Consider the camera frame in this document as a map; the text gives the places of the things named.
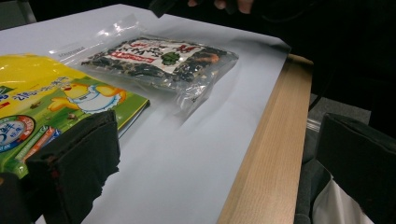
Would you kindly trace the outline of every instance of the plastic bag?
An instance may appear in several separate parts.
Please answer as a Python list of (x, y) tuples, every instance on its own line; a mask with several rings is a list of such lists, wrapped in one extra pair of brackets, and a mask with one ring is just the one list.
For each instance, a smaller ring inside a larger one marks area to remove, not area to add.
[(190, 115), (238, 56), (225, 49), (149, 35), (134, 15), (100, 31), (94, 38), (50, 52), (83, 70), (125, 77), (140, 86), (176, 93), (178, 109)]

